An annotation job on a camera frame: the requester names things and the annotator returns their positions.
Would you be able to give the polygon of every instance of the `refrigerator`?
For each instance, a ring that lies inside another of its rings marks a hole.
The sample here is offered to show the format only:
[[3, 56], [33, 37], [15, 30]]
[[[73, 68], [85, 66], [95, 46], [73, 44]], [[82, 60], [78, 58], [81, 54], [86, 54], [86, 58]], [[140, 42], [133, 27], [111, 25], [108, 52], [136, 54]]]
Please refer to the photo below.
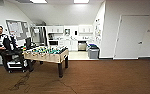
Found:
[[47, 29], [45, 26], [31, 27], [31, 39], [36, 46], [48, 46], [47, 44]]

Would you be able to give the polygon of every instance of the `kitchen cabinet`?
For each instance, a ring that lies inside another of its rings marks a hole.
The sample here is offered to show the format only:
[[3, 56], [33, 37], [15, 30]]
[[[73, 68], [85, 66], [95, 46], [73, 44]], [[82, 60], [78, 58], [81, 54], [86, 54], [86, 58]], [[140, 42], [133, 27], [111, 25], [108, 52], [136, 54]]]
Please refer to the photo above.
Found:
[[79, 26], [79, 33], [93, 33], [93, 26]]
[[77, 40], [65, 40], [64, 46], [67, 46], [69, 51], [78, 51], [78, 41]]
[[48, 33], [63, 33], [63, 26], [47, 26]]
[[76, 40], [71, 41], [71, 51], [78, 51], [78, 41]]
[[64, 46], [64, 41], [63, 40], [59, 40], [58, 41], [58, 46]]

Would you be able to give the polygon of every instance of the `foosball table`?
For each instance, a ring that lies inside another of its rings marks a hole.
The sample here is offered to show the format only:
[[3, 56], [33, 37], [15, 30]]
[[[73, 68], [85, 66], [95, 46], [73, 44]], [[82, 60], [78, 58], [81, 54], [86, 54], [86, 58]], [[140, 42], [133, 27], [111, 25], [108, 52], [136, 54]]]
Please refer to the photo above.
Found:
[[68, 68], [69, 51], [66, 47], [48, 47], [39, 46], [33, 49], [23, 51], [24, 58], [29, 64], [29, 71], [33, 71], [31, 60], [45, 62], [53, 62], [58, 64], [59, 77], [63, 77], [62, 62], [65, 59], [65, 68]]

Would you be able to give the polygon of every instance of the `ceiling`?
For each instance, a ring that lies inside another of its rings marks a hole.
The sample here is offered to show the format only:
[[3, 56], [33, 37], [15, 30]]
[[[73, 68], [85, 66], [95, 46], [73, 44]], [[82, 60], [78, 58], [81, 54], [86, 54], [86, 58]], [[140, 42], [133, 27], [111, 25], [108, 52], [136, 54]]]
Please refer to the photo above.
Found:
[[29, 0], [6, 0], [14, 3], [34, 23], [47, 25], [93, 24], [104, 0], [90, 0], [88, 4], [74, 4], [73, 0], [46, 0], [47, 4], [33, 4]]

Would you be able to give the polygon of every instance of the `trash can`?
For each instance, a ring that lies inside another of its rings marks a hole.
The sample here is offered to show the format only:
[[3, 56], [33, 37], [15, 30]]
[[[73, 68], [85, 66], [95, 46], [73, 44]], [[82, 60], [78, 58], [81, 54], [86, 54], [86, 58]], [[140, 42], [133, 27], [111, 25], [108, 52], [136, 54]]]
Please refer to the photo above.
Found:
[[89, 59], [99, 59], [99, 52], [100, 52], [100, 49], [96, 45], [94, 46], [89, 45], [89, 48], [88, 48]]

